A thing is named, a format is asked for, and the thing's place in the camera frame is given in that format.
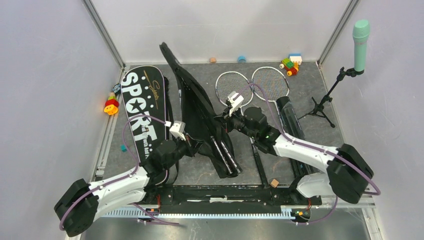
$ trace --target badminton racket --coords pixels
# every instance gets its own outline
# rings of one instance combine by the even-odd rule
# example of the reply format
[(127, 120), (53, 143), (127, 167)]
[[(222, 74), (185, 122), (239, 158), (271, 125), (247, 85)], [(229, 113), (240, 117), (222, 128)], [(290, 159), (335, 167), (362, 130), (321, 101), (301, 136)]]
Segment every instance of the badminton racket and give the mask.
[[(276, 68), (263, 66), (254, 71), (251, 81), (263, 88), (268, 96), (268, 100), (274, 103), (281, 126), (283, 126), (281, 119), (282, 115), (277, 105), (277, 99), (289, 95), (289, 83), (286, 77)], [(253, 92), (258, 98), (265, 101), (258, 87), (254, 86)]]
[[(219, 101), (227, 106), (226, 101), (228, 100), (228, 95), (231, 92), (237, 92), (243, 89), (249, 84), (249, 80), (241, 73), (236, 71), (227, 71), (219, 75), (215, 83), (216, 96)], [(243, 101), (241, 102), (241, 107), (248, 105), (253, 99), (253, 92), (250, 88), (241, 93)], [(253, 158), (256, 163), (257, 171), (259, 172), (259, 178), (264, 187), (268, 186), (268, 180), (265, 176), (264, 166), (262, 165), (261, 158), (259, 156), (258, 149), (256, 148), (253, 140), (249, 137), (250, 144), (253, 152)]]

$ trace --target microphone stand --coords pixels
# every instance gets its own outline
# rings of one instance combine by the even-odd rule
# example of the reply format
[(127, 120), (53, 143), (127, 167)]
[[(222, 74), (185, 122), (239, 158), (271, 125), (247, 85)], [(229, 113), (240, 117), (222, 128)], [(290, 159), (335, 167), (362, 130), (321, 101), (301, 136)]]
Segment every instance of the microphone stand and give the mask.
[(356, 77), (357, 75), (361, 75), (364, 73), (364, 70), (362, 71), (356, 71), (355, 68), (349, 68), (348, 70), (345, 71), (345, 67), (340, 68), (340, 72), (336, 78), (335, 83), (333, 84), (333, 86), (330, 88), (330, 90), (327, 92), (327, 94), (325, 96), (322, 97), (321, 102), (319, 102), (319, 104), (317, 103), (317, 101), (315, 101), (314, 97), (312, 97), (312, 101), (315, 104), (315, 106), (313, 107), (312, 111), (306, 113), (305, 115), (301, 116), (298, 118), (301, 119), (307, 115), (311, 115), (311, 116), (316, 116), (316, 117), (320, 117), (320, 118), (324, 118), (327, 119), (327, 121), (330, 123), (330, 126), (332, 128), (335, 128), (336, 125), (334, 125), (334, 123), (332, 123), (330, 121), (330, 119), (327, 117), (327, 115), (324, 113), (324, 104), (326, 102), (331, 103), (333, 98), (330, 97), (330, 94), (332, 93), (332, 91), (334, 90), (334, 88), (337, 86), (337, 84), (339, 82), (341, 82), (345, 76), (349, 76), (349, 77)]

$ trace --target racket handle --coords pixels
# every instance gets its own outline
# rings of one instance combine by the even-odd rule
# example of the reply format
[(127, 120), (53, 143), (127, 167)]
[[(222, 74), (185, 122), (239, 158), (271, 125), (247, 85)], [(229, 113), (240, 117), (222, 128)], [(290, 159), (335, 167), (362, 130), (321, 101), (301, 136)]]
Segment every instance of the racket handle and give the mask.
[(238, 174), (241, 174), (243, 172), (242, 168), (240, 167), (239, 163), (234, 159), (233, 155), (231, 154), (231, 152), (228, 150), (227, 146), (225, 145), (225, 143), (223, 141), (221, 141), (221, 146), (224, 149), (226, 156), (229, 159), (229, 164), (232, 166), (232, 168), (237, 172)]
[(288, 96), (282, 96), (277, 99), (276, 103), (284, 130), (293, 137), (305, 139), (304, 131), (296, 118), (295, 109), (290, 102), (290, 98)]
[(214, 145), (215, 145), (215, 147), (216, 147), (216, 150), (218, 151), (219, 155), (221, 156), (221, 160), (222, 160), (222, 161), (223, 161), (223, 163), (225, 164), (225, 167), (226, 167), (226, 169), (227, 169), (228, 173), (229, 173), (230, 175), (231, 175), (231, 174), (233, 174), (233, 171), (231, 170), (230, 165), (228, 164), (228, 162), (227, 162), (227, 160), (226, 160), (225, 156), (223, 155), (223, 152), (221, 151), (220, 147), (218, 146), (217, 141), (215, 140), (215, 138), (214, 138), (213, 136), (210, 136), (210, 139), (212, 140), (213, 144), (214, 144)]

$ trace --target green microphone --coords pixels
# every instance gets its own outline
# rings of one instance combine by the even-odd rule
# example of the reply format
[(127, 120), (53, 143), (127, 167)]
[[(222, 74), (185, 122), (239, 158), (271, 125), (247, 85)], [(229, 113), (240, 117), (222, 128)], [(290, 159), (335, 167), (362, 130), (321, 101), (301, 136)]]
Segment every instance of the green microphone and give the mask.
[(365, 69), (367, 58), (367, 40), (370, 36), (370, 24), (368, 20), (359, 20), (353, 27), (353, 42), (355, 43), (355, 71), (362, 72)]

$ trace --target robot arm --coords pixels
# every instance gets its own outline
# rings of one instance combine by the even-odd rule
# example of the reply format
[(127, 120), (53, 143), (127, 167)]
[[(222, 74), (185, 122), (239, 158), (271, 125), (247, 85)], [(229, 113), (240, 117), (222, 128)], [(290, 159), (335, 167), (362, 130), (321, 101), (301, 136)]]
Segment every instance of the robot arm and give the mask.
[(95, 220), (114, 209), (142, 201), (145, 187), (154, 186), (160, 173), (184, 155), (193, 156), (196, 142), (185, 138), (184, 125), (180, 122), (176, 121), (173, 127), (170, 132), (178, 141), (163, 141), (139, 166), (100, 181), (86, 183), (79, 179), (69, 187), (54, 206), (59, 219), (64, 219), (62, 226), (69, 237), (83, 233)]
[(356, 204), (365, 192), (368, 182), (358, 172), (341, 162), (332, 153), (343, 157), (356, 166), (369, 178), (374, 173), (358, 151), (351, 145), (342, 147), (323, 146), (295, 138), (285, 133), (282, 135), (270, 126), (267, 117), (259, 107), (249, 107), (244, 111), (232, 111), (227, 108), (221, 120), (237, 131), (254, 139), (257, 148), (267, 154), (287, 157), (311, 165), (322, 173), (304, 176), (295, 186), (306, 198), (319, 195), (337, 195), (344, 201)]

